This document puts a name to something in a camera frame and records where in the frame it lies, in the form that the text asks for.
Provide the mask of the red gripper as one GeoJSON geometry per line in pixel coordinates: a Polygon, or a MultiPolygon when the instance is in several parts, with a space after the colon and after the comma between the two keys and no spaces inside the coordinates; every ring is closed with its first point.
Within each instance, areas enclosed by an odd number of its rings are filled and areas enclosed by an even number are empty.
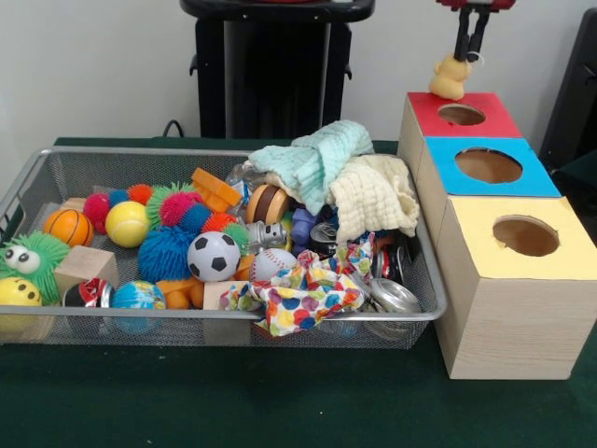
{"type": "Polygon", "coordinates": [[[459,12],[459,27],[453,57],[457,62],[465,62],[468,55],[480,55],[485,28],[491,10],[511,9],[516,0],[437,0],[437,3],[459,12]],[[469,36],[469,18],[474,11],[479,15],[474,33],[469,36]]]}

